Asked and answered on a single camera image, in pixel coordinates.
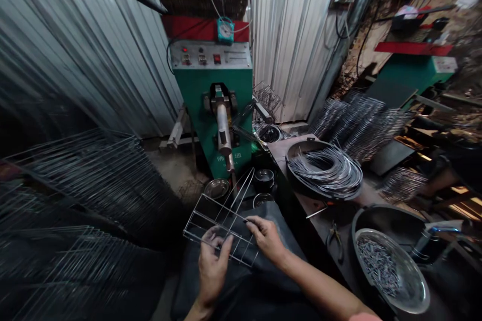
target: person's right hand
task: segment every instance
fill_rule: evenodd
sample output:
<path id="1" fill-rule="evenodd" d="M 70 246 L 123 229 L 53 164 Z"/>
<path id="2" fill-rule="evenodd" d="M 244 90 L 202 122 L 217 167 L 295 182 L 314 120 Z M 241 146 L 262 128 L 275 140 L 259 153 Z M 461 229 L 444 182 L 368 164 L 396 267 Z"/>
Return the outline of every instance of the person's right hand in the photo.
<path id="1" fill-rule="evenodd" d="M 254 234 L 261 252 L 275 265 L 279 264 L 284 259 L 287 249 L 281 242 L 275 223 L 258 216 L 248 216 L 246 219 L 246 226 Z"/>

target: wire cutter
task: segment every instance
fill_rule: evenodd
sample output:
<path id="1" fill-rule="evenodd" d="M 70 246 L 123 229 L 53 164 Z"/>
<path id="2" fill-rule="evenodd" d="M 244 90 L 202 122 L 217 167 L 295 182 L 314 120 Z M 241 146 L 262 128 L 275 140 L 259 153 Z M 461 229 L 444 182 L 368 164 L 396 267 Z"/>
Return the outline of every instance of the wire cutter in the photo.
<path id="1" fill-rule="evenodd" d="M 338 263 L 343 263 L 343 245 L 341 243 L 340 233 L 338 232 L 338 227 L 335 221 L 331 221 L 331 228 L 330 233 L 326 237 L 326 249 L 328 253 L 330 253 L 330 243 L 333 240 L 333 237 L 336 238 L 336 242 L 338 243 Z"/>

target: machine handle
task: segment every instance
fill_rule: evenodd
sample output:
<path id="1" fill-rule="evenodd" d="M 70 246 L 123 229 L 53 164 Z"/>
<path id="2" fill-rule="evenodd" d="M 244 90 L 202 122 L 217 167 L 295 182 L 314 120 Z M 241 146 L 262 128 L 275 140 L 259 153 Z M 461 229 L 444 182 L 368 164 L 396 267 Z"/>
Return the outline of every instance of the machine handle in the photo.
<path id="1" fill-rule="evenodd" d="M 166 9 L 162 8 L 161 6 L 157 5 L 155 2 L 152 0 L 137 0 L 141 4 L 144 4 L 148 8 L 151 8 L 152 10 L 157 11 L 159 14 L 164 15 L 167 14 Z"/>

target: red machine top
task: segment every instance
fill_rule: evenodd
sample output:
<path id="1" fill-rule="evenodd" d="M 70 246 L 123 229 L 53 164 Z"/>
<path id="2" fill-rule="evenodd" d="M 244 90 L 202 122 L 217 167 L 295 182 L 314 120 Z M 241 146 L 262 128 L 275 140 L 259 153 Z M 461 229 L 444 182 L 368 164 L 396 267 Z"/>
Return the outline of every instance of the red machine top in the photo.
<path id="1" fill-rule="evenodd" d="M 205 18 L 191 18 L 185 16 L 161 16 L 164 30 L 169 39 L 217 41 L 217 20 Z M 234 41 L 247 43 L 250 41 L 250 28 L 248 23 L 233 21 L 234 30 L 245 28 L 234 33 Z"/>

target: white corrugated sheet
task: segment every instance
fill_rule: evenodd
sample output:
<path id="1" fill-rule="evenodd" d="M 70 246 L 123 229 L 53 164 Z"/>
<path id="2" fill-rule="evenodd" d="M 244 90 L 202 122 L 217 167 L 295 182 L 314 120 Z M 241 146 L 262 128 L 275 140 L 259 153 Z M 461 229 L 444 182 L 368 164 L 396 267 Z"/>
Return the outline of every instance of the white corrugated sheet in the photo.
<path id="1" fill-rule="evenodd" d="M 0 22 L 2 82 L 66 94 L 109 128 L 170 133 L 182 97 L 154 11 L 135 0 L 0 0 Z"/>
<path id="2" fill-rule="evenodd" d="M 330 0 L 252 1 L 255 84 L 281 96 L 278 122 L 307 119 L 338 41 Z"/>

